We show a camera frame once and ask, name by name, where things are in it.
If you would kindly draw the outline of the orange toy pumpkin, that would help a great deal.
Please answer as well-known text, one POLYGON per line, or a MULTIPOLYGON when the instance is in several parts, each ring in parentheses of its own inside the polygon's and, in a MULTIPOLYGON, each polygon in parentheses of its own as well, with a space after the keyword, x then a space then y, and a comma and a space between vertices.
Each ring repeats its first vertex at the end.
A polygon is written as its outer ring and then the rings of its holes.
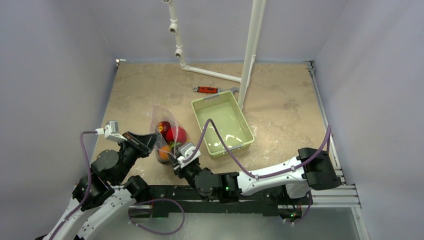
POLYGON ((164 145, 157 150, 157 153, 160 161, 168 161, 170 159, 171 148, 168 145, 164 145))

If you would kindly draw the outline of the dark red toy apple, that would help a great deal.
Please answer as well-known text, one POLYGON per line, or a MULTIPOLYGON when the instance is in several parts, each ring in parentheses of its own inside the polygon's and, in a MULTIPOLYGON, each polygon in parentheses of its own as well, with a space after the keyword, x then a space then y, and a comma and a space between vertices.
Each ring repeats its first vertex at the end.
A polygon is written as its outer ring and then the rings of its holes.
POLYGON ((162 135, 165 135, 171 129, 171 124, 168 121, 161 121, 158 123, 157 129, 162 135))

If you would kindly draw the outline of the clear zip top bag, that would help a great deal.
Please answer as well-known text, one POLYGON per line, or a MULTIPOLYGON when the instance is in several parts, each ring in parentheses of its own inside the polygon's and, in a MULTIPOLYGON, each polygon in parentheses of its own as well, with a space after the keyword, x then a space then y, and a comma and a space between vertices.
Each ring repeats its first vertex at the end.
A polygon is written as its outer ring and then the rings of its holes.
POLYGON ((156 159, 168 165, 179 154, 178 148, 188 143, 190 135, 167 108, 154 104, 151 110, 150 131, 159 134, 154 145, 156 159))

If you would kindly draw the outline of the red toy tomato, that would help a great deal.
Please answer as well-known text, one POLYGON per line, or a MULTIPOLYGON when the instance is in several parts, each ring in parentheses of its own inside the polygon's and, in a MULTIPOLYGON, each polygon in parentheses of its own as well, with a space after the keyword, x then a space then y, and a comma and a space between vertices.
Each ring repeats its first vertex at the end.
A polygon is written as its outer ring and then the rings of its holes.
POLYGON ((165 140, 167 143, 175 142, 185 144, 188 140, 188 134, 184 128, 174 126, 166 133, 165 140))

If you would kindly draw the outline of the light green plastic basket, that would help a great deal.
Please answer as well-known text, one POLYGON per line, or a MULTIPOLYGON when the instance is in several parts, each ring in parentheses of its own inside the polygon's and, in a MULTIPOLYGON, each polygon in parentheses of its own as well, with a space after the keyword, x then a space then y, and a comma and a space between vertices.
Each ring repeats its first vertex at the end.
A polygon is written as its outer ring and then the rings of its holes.
POLYGON ((212 94, 191 102, 194 116, 202 131, 208 119, 212 119, 223 143, 231 150, 250 147, 255 137, 238 102, 231 91, 212 94))

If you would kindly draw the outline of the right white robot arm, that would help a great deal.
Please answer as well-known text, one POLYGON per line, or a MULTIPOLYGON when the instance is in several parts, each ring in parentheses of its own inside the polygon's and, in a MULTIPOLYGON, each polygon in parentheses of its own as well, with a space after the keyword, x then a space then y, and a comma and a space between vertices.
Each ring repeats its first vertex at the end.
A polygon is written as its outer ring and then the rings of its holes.
POLYGON ((283 163, 247 172, 213 173, 206 167, 201 168, 199 152, 194 156, 188 163, 184 162, 185 156, 179 156, 172 168, 204 201, 234 203, 241 196, 283 186, 280 196, 292 204, 310 190, 330 190, 341 185, 328 152, 310 147, 299 149, 297 156, 283 163))

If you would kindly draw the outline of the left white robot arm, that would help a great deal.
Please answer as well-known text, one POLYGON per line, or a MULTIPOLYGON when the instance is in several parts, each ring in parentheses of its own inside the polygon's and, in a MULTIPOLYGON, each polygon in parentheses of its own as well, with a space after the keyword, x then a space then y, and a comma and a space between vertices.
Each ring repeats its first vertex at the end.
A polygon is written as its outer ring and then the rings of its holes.
POLYGON ((69 204, 54 226, 41 240, 90 240, 110 220, 131 204, 142 205, 151 200, 150 186, 140 177, 123 182, 139 158, 148 157, 159 137, 98 128, 95 134, 115 142, 119 150, 104 150, 93 163, 87 163, 84 175, 71 194, 69 204))

